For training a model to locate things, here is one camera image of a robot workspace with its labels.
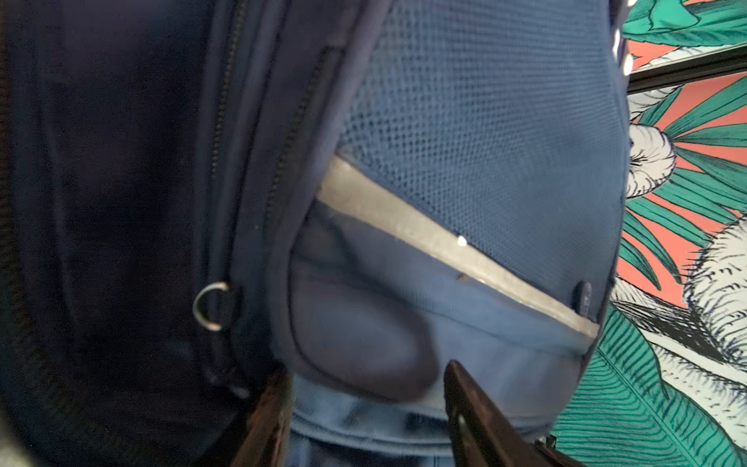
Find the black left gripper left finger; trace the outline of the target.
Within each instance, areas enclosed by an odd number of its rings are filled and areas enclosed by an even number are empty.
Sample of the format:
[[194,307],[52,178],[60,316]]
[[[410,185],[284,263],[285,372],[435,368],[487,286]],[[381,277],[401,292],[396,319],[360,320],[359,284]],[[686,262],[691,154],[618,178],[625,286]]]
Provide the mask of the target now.
[[246,437],[231,467],[282,467],[292,422],[292,376],[275,373],[246,424]]

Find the navy blue school backpack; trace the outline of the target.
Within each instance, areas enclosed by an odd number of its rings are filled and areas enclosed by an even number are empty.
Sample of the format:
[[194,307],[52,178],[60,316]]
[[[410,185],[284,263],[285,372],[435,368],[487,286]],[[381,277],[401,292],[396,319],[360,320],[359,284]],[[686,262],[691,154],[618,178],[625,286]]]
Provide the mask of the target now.
[[527,443],[598,345],[629,1],[5,1],[1,462],[454,464],[455,360]]

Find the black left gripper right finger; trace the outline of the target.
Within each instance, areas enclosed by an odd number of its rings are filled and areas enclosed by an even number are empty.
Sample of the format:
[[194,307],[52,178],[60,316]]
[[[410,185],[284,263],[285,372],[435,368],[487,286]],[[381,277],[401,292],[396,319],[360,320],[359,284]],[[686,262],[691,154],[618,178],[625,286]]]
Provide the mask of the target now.
[[525,442],[482,387],[455,360],[449,361],[445,368],[444,394],[456,466],[583,466],[558,451],[551,441]]

